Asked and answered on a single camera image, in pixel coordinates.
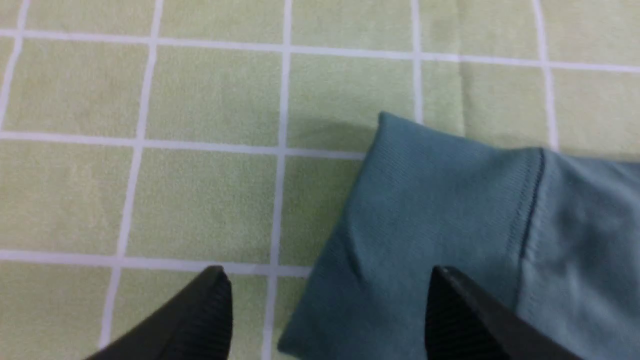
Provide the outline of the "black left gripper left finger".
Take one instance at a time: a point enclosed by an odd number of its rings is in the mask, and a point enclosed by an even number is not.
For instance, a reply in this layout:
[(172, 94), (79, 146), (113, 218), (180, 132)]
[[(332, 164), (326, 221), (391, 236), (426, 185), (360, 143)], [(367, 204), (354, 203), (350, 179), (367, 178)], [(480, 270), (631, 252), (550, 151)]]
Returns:
[(233, 287), (208, 266), (175, 296), (90, 360), (226, 360), (233, 339)]

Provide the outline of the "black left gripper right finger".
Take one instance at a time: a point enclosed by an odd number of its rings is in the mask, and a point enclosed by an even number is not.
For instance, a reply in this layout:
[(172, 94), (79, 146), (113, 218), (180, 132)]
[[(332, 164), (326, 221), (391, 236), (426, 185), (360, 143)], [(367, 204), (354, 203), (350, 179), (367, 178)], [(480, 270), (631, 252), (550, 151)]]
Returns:
[(425, 351), (430, 360), (577, 358), (452, 266), (435, 266), (430, 275)]

